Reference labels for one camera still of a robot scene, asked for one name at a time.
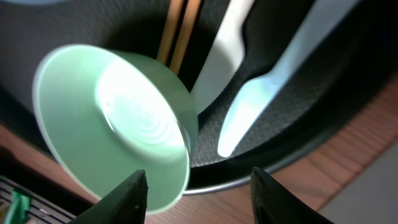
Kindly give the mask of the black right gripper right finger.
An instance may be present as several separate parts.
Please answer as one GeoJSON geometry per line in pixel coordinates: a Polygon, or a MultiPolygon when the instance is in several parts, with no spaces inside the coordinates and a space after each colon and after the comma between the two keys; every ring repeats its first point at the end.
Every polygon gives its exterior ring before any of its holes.
{"type": "Polygon", "coordinates": [[[251,172],[251,202],[256,224],[331,224],[260,167],[251,172]]]}

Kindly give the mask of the white plastic knife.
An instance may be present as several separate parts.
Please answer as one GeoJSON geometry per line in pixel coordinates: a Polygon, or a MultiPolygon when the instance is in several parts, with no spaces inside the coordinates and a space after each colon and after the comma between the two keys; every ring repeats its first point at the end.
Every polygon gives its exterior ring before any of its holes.
{"type": "Polygon", "coordinates": [[[220,132],[218,155],[229,157],[261,113],[305,59],[359,0],[316,0],[273,68],[247,81],[235,96],[220,132]]]}
{"type": "Polygon", "coordinates": [[[254,0],[231,0],[202,70],[190,92],[197,114],[226,88],[245,56],[242,27],[254,0]]]}

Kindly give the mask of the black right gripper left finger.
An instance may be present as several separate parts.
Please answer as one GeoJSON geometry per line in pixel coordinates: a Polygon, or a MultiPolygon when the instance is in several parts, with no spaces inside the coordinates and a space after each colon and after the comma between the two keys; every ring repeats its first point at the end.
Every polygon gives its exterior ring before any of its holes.
{"type": "Polygon", "coordinates": [[[146,172],[137,170],[69,224],[144,224],[147,194],[146,172]]]}

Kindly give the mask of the pale green bowl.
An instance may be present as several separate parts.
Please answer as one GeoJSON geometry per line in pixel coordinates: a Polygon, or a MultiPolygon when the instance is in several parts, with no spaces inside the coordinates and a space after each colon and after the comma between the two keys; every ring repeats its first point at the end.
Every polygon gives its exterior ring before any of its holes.
{"type": "Polygon", "coordinates": [[[184,84],[158,60],[64,45],[40,61],[32,101],[46,145],[90,195],[103,199],[142,169],[149,214],[182,198],[198,142],[198,117],[184,84]]]}

